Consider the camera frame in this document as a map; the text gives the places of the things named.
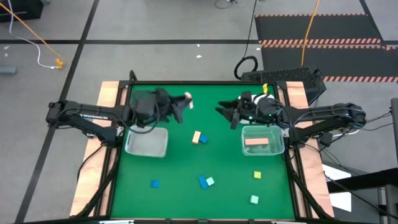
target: black floor mat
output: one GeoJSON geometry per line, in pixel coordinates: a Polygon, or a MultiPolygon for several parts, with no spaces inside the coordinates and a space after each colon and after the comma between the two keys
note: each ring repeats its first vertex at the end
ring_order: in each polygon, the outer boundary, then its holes
{"type": "MultiPolygon", "coordinates": [[[[266,40],[267,44],[301,44],[310,18],[309,14],[256,15],[259,40],[266,40]]],[[[365,14],[316,15],[308,36],[309,44],[379,44],[380,42],[379,32],[365,14]]]]}
{"type": "MultiPolygon", "coordinates": [[[[300,66],[301,45],[265,45],[261,49],[264,69],[283,70],[300,66]]],[[[396,49],[363,45],[308,45],[304,66],[321,70],[324,81],[396,82],[396,49]]]]}

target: transparent bin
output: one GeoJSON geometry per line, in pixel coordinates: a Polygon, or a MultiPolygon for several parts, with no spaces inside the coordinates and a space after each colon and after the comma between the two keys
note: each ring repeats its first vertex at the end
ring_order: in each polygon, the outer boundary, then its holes
{"type": "Polygon", "coordinates": [[[278,126],[245,126],[242,129],[242,151],[245,156],[275,156],[285,151],[282,130],[278,126]],[[268,144],[245,145],[245,139],[267,138],[268,144]]]}
{"type": "MultiPolygon", "coordinates": [[[[138,128],[131,126],[135,131],[147,131],[151,127],[138,128]]],[[[129,131],[124,150],[135,156],[163,158],[166,156],[169,134],[165,128],[154,128],[147,134],[137,134],[129,131]]]]}

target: yellow block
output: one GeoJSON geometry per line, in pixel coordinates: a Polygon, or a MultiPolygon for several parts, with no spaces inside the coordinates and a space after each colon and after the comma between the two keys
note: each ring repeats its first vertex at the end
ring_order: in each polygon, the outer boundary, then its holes
{"type": "Polygon", "coordinates": [[[254,178],[255,178],[255,179],[261,179],[261,172],[259,172],[259,171],[254,171],[254,178]]]}
{"type": "Polygon", "coordinates": [[[267,93],[268,93],[268,84],[264,84],[264,85],[262,86],[262,91],[264,92],[264,94],[267,94],[267,93]]]}

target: wooden block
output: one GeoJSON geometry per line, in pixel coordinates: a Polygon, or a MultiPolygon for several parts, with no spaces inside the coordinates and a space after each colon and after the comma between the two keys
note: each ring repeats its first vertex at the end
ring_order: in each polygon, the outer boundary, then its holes
{"type": "Polygon", "coordinates": [[[195,131],[195,134],[193,134],[192,143],[198,144],[199,139],[200,139],[200,131],[195,131]]]}
{"type": "Polygon", "coordinates": [[[269,144],[267,138],[261,138],[261,139],[245,139],[244,144],[247,146],[258,146],[261,144],[269,144]]]}
{"type": "MultiPolygon", "coordinates": [[[[184,95],[185,95],[185,97],[186,97],[187,99],[192,99],[191,93],[185,92],[184,95]]],[[[189,108],[190,108],[190,109],[193,108],[193,100],[191,100],[191,102],[189,103],[189,108]]]]}

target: green table surface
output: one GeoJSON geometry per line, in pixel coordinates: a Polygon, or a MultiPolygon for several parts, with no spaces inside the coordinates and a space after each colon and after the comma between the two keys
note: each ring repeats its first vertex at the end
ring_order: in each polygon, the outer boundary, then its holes
{"type": "Polygon", "coordinates": [[[230,129],[215,108],[243,91],[261,93],[254,85],[136,85],[135,90],[165,88],[171,95],[192,94],[194,109],[183,123],[159,123],[169,132],[164,158],[121,153],[111,209],[112,218],[291,219],[294,218],[285,162],[281,156],[248,157],[242,153],[240,124],[230,129]],[[208,137],[192,144],[195,131],[208,137]],[[254,179],[254,171],[262,173],[254,179]],[[203,190],[198,177],[215,184],[203,190]],[[160,188],[150,186],[159,180],[160,188]],[[250,196],[259,197],[257,205],[250,196]]]}

